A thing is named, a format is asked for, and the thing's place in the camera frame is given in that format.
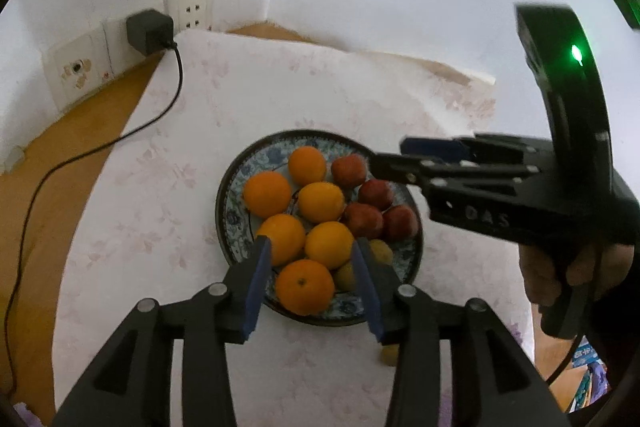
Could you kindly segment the right hand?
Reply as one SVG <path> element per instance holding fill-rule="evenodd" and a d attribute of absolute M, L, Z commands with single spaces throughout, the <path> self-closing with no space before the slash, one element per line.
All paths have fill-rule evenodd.
<path fill-rule="evenodd" d="M 551 259 L 537 248 L 520 245 L 520 269 L 528 300 L 535 305 L 551 307 L 562 293 L 563 283 L 570 287 L 589 284 L 596 269 L 597 248 L 583 249 L 564 273 L 556 269 Z M 626 279 L 634 261 L 634 246 L 610 245 L 602 251 L 596 296 Z"/>

